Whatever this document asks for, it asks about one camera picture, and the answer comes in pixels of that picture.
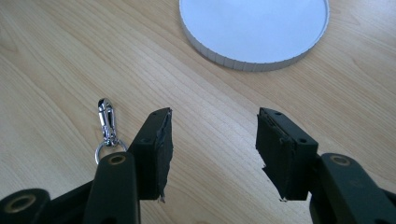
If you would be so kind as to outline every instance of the key ring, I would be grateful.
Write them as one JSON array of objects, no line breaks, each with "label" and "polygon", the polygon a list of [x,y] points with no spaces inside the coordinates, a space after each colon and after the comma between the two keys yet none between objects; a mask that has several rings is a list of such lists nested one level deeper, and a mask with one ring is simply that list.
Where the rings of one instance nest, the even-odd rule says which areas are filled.
[{"label": "key ring", "polygon": [[99,119],[102,125],[103,142],[99,144],[95,151],[96,164],[99,164],[100,152],[103,147],[116,147],[121,145],[124,151],[128,148],[116,136],[116,116],[110,100],[103,98],[98,102]]}]

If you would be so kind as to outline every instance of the metal clip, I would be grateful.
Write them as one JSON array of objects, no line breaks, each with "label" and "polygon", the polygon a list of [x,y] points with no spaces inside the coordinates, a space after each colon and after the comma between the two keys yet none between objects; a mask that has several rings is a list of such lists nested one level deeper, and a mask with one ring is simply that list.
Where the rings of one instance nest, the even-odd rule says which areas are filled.
[{"label": "metal clip", "polygon": [[103,98],[98,102],[99,119],[102,125],[103,142],[99,144],[95,152],[96,163],[99,164],[99,154],[102,147],[116,147],[120,144],[127,151],[125,144],[116,136],[116,116],[110,100]]}]

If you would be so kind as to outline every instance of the white plate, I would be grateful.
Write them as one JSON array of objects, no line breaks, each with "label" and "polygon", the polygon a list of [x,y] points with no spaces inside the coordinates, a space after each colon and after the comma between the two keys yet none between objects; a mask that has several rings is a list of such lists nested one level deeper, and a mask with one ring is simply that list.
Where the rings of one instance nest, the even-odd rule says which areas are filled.
[{"label": "white plate", "polygon": [[328,0],[180,0],[186,36],[209,60],[270,71],[303,58],[329,21]]}]

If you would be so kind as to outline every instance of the light wooden surface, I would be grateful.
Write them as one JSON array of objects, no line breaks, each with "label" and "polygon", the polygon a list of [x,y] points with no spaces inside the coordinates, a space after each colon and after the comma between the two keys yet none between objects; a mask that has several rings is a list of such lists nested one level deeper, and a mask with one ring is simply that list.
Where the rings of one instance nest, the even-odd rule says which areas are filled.
[{"label": "light wooden surface", "polygon": [[310,223],[308,202],[280,202],[262,171],[260,106],[396,192],[396,2],[330,5],[304,59],[242,73],[191,47],[177,0],[0,0],[0,198],[92,180],[102,97],[127,145],[150,112],[174,110],[167,202],[143,202],[143,223]]}]

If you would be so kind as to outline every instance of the wood grain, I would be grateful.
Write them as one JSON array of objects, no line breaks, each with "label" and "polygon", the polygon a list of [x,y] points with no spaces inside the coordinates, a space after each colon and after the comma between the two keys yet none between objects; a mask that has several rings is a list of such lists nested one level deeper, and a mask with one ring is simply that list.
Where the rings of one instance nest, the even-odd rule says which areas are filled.
[{"label": "wood grain", "polygon": [[167,202],[143,202],[143,223],[310,223],[308,202],[280,202],[261,170],[260,106],[396,192],[396,2],[330,5],[304,59],[243,73],[193,49],[177,0],[1,0],[0,198],[28,188],[55,198],[92,180],[102,97],[126,143],[150,112],[174,110]]}]

